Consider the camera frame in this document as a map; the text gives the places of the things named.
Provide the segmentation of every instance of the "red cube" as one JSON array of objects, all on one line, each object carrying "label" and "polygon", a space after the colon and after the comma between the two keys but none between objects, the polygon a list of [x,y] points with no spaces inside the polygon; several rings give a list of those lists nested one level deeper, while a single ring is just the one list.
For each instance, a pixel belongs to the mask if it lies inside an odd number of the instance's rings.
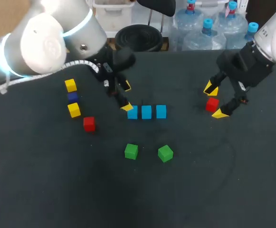
[{"label": "red cube", "polygon": [[95,118],[94,117],[85,117],[84,118],[84,129],[86,132],[95,131]]},{"label": "red cube", "polygon": [[209,101],[206,103],[206,110],[214,113],[217,111],[218,105],[219,105],[219,100],[211,97]]}]

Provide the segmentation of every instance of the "yellow cube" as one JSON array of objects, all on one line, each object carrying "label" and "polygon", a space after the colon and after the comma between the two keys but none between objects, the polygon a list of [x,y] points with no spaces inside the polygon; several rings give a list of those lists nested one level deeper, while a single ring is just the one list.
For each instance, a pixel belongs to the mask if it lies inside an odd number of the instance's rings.
[{"label": "yellow cube", "polygon": [[65,84],[69,93],[76,91],[76,83],[74,79],[66,80]]},{"label": "yellow cube", "polygon": [[69,109],[71,118],[75,118],[81,115],[79,105],[77,103],[69,104],[68,109]]}]

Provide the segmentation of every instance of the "blue bottle cap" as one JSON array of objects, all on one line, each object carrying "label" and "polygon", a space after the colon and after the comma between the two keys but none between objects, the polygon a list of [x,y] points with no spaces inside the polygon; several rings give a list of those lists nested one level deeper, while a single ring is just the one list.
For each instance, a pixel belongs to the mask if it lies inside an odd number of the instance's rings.
[{"label": "blue bottle cap", "polygon": [[247,30],[249,32],[257,32],[258,31],[258,27],[259,27],[259,25],[257,23],[251,22],[251,23],[249,23]]},{"label": "blue bottle cap", "polygon": [[211,18],[206,18],[203,21],[203,27],[206,29],[211,29],[213,26],[213,20]]},{"label": "blue bottle cap", "polygon": [[235,2],[235,1],[230,1],[230,2],[228,3],[228,7],[229,7],[230,10],[235,10],[235,9],[237,8],[237,2]]}]

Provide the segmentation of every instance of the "white container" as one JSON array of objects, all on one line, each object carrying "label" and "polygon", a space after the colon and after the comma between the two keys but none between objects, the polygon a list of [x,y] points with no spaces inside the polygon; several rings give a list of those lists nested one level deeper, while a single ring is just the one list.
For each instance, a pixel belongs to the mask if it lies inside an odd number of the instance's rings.
[{"label": "white container", "polygon": [[223,11],[225,4],[228,2],[229,0],[196,0],[196,7],[207,17],[212,17]]},{"label": "white container", "polygon": [[93,0],[95,17],[105,32],[118,32],[132,24],[134,2],[124,0],[126,4],[108,5],[107,0]]}]

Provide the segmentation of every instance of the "plastic water bottle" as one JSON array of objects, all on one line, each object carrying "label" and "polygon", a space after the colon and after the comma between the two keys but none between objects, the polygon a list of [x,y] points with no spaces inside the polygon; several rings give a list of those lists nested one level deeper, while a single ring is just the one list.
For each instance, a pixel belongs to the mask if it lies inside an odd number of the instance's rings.
[{"label": "plastic water bottle", "polygon": [[187,8],[174,16],[170,29],[170,51],[181,51],[184,37],[192,30],[202,28],[201,11],[195,9],[196,0],[187,0]]},{"label": "plastic water bottle", "polygon": [[221,50],[225,49],[227,39],[222,33],[212,30],[213,20],[208,18],[203,22],[202,30],[190,32],[183,41],[183,51],[186,50]]},{"label": "plastic water bottle", "polygon": [[230,1],[226,9],[226,11],[229,10],[228,15],[226,16],[227,12],[221,12],[218,15],[215,26],[226,38],[230,35],[245,33],[247,31],[247,20],[241,14],[236,13],[236,9],[237,2]]},{"label": "plastic water bottle", "polygon": [[249,23],[247,33],[238,33],[227,39],[227,49],[242,49],[248,42],[254,40],[254,35],[258,30],[257,23]]}]

